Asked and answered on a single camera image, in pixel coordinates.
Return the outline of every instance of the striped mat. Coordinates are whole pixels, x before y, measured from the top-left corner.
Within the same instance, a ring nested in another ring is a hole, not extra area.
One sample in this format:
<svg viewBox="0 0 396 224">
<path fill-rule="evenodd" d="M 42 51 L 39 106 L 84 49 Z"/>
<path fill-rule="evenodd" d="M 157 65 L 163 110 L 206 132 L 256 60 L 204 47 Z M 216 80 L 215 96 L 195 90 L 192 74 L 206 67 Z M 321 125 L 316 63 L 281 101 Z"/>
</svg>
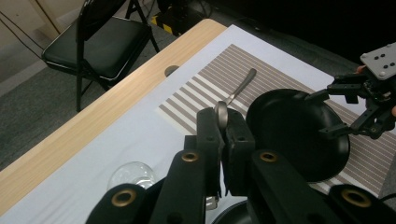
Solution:
<svg viewBox="0 0 396 224">
<path fill-rule="evenodd" d="M 196 134 L 196 113 L 226 99 L 243 81 L 250 68 L 255 68 L 257 75 L 229 105 L 243 116 L 250 104 L 267 91 L 295 89 L 314 92 L 303 83 L 231 45 L 163 102 L 157 112 L 182 133 Z M 350 124 L 358 117 L 331 100 L 326 103 L 345 123 Z M 350 157 L 345 169 L 336 177 L 311 184 L 311 187 L 328 192 L 330 186 L 345 183 L 367 189 L 377 196 L 396 151 L 395 135 L 384 133 L 377 140 L 350 135 L 350 143 Z"/>
</svg>

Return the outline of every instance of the black plate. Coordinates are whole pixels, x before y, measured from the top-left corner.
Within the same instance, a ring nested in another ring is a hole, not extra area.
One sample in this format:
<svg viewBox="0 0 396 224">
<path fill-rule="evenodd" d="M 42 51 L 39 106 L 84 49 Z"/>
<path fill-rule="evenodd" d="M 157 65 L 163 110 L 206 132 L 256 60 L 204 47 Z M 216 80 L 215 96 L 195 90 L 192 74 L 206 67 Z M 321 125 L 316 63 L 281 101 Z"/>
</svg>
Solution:
<svg viewBox="0 0 396 224">
<path fill-rule="evenodd" d="M 250 215 L 247 209 L 247 201 L 236 203 L 224 210 L 212 224 L 251 224 Z"/>
<path fill-rule="evenodd" d="M 308 94 L 275 90 L 258 97 L 247 111 L 247 125 L 256 148 L 281 153 L 307 182 L 319 182 L 340 173 L 349 158 L 347 135 L 327 140 L 318 130 L 342 123 L 325 103 L 308 103 Z"/>
</svg>

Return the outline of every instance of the spoon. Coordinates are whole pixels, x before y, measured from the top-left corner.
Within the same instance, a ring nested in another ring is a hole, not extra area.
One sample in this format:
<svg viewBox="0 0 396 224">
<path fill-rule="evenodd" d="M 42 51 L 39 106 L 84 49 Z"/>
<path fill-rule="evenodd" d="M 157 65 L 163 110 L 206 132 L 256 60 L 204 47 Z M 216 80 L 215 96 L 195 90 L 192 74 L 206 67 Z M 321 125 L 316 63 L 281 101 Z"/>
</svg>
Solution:
<svg viewBox="0 0 396 224">
<path fill-rule="evenodd" d="M 228 111 L 227 106 L 233 101 L 233 99 L 250 83 L 250 81 L 256 76 L 256 69 L 252 68 L 248 72 L 244 81 L 236 88 L 236 90 L 225 100 L 218 101 L 214 110 L 216 113 L 217 123 L 220 129 L 220 132 L 223 133 L 225 128 L 227 127 L 228 122 Z"/>
</svg>

